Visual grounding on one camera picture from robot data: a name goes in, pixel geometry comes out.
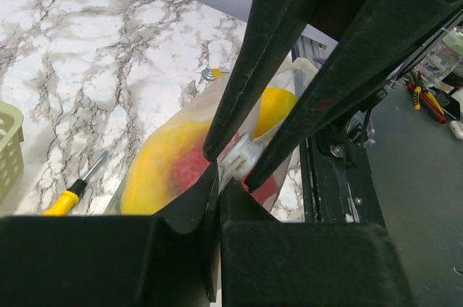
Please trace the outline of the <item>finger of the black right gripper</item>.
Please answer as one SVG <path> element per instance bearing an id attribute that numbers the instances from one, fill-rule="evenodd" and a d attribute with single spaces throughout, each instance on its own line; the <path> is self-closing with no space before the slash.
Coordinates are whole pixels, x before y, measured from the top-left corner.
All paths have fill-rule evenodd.
<path id="1" fill-rule="evenodd" d="M 305 138 L 369 96 L 462 0 L 366 0 L 245 180 L 260 187 Z"/>
<path id="2" fill-rule="evenodd" d="M 252 0 L 244 40 L 203 145 L 215 160 L 300 36 L 300 0 Z"/>

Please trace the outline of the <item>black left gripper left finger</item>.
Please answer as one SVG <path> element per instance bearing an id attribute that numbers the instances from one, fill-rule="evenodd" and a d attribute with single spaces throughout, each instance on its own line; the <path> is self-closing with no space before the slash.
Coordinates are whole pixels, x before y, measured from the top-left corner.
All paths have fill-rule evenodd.
<path id="1" fill-rule="evenodd" d="M 218 167 L 150 216 L 1 219 L 3 306 L 208 306 Z"/>

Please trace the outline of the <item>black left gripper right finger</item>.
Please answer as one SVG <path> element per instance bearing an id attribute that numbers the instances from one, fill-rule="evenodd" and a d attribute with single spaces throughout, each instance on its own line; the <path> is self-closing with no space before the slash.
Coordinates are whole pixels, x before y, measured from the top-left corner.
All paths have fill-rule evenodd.
<path id="1" fill-rule="evenodd" d="M 413 306 L 376 224 L 280 222 L 238 182 L 219 196 L 224 306 Z"/>

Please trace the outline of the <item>yellow banana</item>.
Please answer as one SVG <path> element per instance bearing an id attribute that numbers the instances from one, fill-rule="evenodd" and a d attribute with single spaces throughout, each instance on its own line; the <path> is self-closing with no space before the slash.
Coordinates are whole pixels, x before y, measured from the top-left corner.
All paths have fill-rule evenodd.
<path id="1" fill-rule="evenodd" d="M 149 136 L 127 173 L 120 206 L 123 215 L 151 215 L 171 201 L 175 162 L 205 136 L 210 124 L 210 120 L 170 121 Z"/>

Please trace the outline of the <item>yellow green mango toy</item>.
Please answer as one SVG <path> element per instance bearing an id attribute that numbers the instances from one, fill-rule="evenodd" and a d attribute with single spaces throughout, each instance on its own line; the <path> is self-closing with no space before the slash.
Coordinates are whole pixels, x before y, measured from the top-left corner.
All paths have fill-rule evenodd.
<path id="1" fill-rule="evenodd" d="M 253 138 L 259 138 L 283 120 L 294 108 L 297 97 L 283 88 L 267 87 L 260 102 L 258 122 Z"/>

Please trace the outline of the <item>red yellow hand tool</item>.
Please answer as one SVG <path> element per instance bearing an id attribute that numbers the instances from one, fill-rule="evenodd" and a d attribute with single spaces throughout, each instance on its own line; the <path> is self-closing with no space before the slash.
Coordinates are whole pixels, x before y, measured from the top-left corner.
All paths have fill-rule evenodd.
<path id="1" fill-rule="evenodd" d="M 436 99 L 431 98 L 431 93 L 426 93 L 423 88 L 416 90 L 414 83 L 407 81 L 407 91 L 412 97 L 412 105 L 415 110 L 424 110 L 437 123 L 445 124 L 447 118 Z"/>

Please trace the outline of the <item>beige perforated plastic basket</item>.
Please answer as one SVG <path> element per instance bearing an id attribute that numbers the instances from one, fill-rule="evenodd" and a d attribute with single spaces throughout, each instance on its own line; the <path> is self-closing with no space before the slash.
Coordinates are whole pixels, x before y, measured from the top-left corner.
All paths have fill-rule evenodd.
<path id="1" fill-rule="evenodd" d="M 15 106 L 1 102 L 1 202 L 9 195 L 24 169 L 21 143 L 24 117 Z"/>

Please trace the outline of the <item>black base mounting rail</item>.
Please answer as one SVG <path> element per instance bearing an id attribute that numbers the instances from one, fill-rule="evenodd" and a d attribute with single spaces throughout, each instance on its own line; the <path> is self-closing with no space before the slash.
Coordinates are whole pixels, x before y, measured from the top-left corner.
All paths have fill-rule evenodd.
<path id="1" fill-rule="evenodd" d="M 371 114 L 351 112 L 300 144 L 306 223 L 386 226 L 365 147 Z"/>

